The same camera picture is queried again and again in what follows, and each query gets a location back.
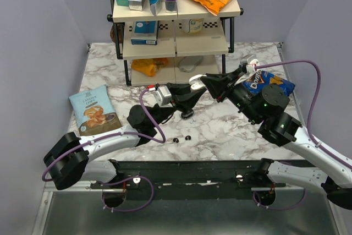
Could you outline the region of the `white earbud charging case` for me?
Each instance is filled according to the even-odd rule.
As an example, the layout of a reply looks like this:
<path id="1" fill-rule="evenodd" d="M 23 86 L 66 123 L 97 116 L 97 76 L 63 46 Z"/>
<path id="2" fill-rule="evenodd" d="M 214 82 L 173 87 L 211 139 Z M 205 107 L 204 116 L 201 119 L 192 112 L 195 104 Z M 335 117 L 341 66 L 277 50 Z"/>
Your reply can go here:
<path id="1" fill-rule="evenodd" d="M 191 91 L 196 91 L 205 88 L 205 84 L 201 81 L 201 78 L 205 76 L 202 74 L 195 75 L 189 79 L 189 85 Z"/>

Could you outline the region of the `black earbud charging case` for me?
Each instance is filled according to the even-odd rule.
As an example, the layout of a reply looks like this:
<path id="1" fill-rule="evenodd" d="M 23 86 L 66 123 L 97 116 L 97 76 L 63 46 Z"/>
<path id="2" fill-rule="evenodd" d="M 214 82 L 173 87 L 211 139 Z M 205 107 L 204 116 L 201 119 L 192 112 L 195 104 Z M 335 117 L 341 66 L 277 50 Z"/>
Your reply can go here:
<path id="1" fill-rule="evenodd" d="M 194 111 L 193 110 L 188 110 L 188 111 L 184 111 L 181 113 L 181 118 L 182 119 L 189 119 L 194 115 Z"/>

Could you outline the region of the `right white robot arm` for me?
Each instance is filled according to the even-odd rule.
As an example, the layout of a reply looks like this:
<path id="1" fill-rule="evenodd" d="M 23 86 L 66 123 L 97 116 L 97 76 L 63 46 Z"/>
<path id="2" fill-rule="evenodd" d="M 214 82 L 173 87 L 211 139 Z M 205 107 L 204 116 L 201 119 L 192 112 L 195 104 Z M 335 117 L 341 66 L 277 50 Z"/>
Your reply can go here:
<path id="1" fill-rule="evenodd" d="M 229 74 L 206 74 L 200 77 L 217 101 L 229 100 L 258 133 L 271 144 L 284 147 L 312 164 L 295 167 L 264 159 L 262 168 L 253 172 L 254 182 L 286 183 L 326 195 L 333 204 L 351 209 L 351 159 L 316 139 L 308 127 L 285 112 L 289 97 L 278 84 L 267 84 L 254 95 L 239 83 L 240 69 Z"/>

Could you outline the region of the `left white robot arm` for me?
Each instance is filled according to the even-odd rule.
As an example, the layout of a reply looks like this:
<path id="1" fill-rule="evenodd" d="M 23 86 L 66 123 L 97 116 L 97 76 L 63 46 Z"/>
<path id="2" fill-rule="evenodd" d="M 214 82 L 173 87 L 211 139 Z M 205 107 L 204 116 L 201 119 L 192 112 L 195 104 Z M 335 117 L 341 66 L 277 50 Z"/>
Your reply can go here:
<path id="1" fill-rule="evenodd" d="M 151 141 L 164 144 L 167 138 L 160 125 L 176 111 L 190 117 L 205 91 L 203 83 L 145 88 L 139 96 L 139 104 L 130 109 L 127 125 L 91 136 L 64 134 L 43 159 L 46 169 L 42 180 L 53 182 L 57 190 L 70 188 L 79 181 L 118 187 L 122 175 L 114 161 L 101 158 Z"/>

